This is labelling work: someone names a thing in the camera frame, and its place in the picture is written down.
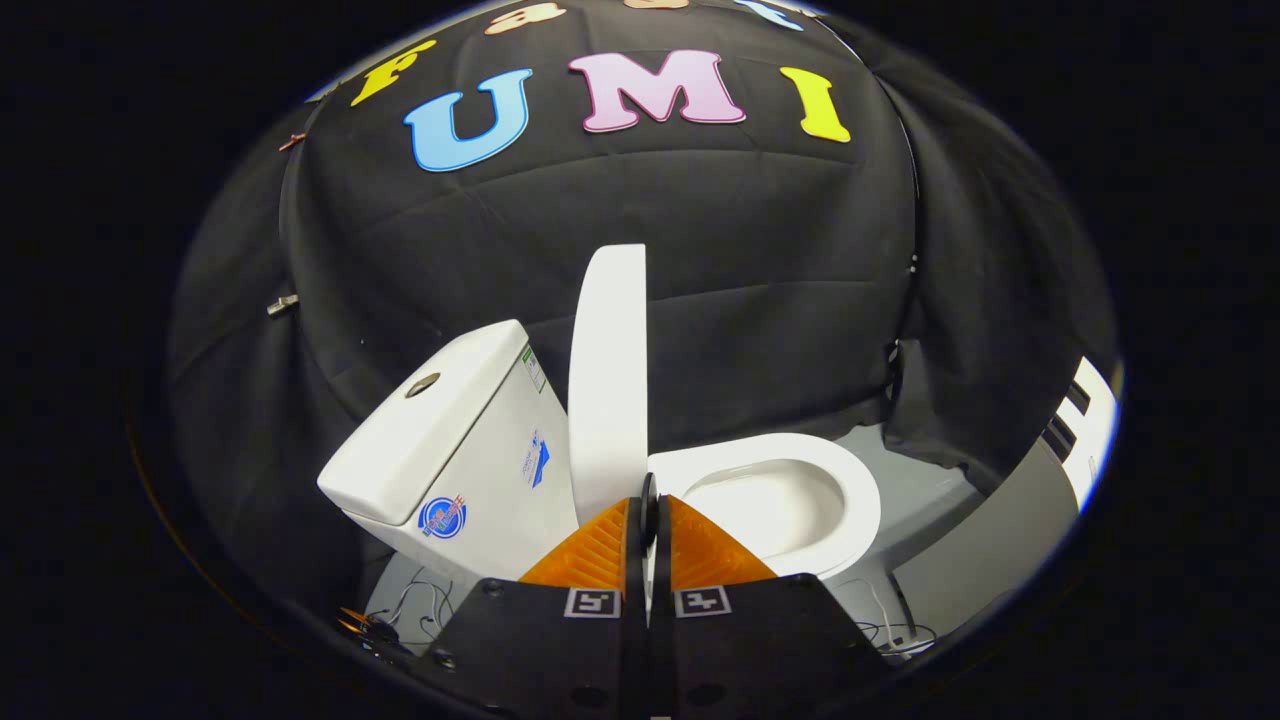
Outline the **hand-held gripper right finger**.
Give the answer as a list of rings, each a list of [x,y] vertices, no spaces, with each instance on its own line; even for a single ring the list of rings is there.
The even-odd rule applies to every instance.
[[[673,719],[832,719],[891,664],[817,575],[769,569],[671,495],[657,505],[652,671]]]

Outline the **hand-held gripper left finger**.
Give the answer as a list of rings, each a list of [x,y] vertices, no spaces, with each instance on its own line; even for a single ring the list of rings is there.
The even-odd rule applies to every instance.
[[[481,579],[415,664],[467,719],[639,719],[643,507],[622,498],[522,580]]]

